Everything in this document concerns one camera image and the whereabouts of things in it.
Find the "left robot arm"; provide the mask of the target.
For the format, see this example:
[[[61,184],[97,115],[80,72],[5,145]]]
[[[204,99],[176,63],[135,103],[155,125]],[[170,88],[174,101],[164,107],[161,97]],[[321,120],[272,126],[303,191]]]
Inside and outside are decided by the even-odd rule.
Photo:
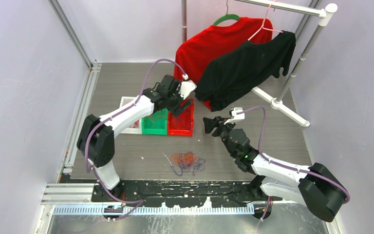
[[[178,117],[192,103],[187,98],[195,89],[196,84],[191,80],[180,81],[165,75],[161,82],[144,89],[124,106],[100,117],[88,115],[84,119],[76,146],[104,184],[106,198],[117,201],[123,193],[112,162],[115,138],[131,124],[163,109]]]

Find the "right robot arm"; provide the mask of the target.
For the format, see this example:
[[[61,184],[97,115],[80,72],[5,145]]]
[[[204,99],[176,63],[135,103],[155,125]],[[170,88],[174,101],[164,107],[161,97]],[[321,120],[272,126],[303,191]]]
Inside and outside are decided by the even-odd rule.
[[[305,206],[315,217],[332,222],[350,201],[346,188],[323,164],[297,165],[255,149],[243,129],[229,118],[203,119],[206,134],[219,137],[235,164],[255,177],[249,185],[256,200],[279,197]]]

